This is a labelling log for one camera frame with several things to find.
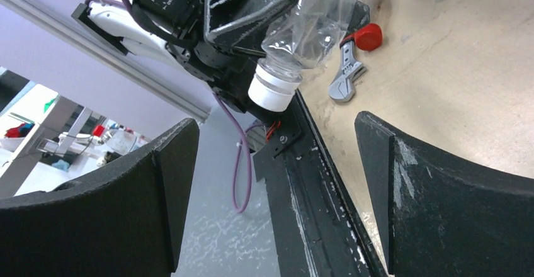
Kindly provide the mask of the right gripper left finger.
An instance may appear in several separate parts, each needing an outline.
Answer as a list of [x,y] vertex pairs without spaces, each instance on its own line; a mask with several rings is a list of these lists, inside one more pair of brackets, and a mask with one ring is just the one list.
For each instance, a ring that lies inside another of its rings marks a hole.
[[1,275],[175,273],[199,136],[187,118],[52,191],[1,200]]

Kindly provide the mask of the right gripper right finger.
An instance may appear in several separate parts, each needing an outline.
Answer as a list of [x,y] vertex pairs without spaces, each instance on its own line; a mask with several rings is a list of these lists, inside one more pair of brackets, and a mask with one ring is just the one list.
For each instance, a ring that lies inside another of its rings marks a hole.
[[394,276],[532,276],[533,180],[358,113],[355,133]]

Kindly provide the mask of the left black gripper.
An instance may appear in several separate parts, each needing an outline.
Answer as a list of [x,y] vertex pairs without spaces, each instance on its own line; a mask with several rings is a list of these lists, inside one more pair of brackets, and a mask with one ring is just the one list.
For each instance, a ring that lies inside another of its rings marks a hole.
[[185,41],[190,56],[180,64],[205,81],[222,101],[241,113],[262,113],[248,96],[261,43],[269,25],[296,0],[205,0],[204,13],[167,14],[167,28]]

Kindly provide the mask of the crushed clear bottle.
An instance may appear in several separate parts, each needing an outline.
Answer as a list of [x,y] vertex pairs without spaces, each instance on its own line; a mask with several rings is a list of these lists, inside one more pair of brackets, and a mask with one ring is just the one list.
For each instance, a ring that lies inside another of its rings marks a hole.
[[339,44],[352,18],[356,0],[297,0],[290,12],[268,27],[248,89],[256,105],[285,111],[302,73],[320,66]]

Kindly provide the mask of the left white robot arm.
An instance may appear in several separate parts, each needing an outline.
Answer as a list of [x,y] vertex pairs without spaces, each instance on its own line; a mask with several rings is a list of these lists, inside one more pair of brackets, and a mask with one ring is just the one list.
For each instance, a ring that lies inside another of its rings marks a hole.
[[230,108],[259,110],[247,91],[269,24],[296,0],[85,0],[72,17],[119,54],[182,67]]

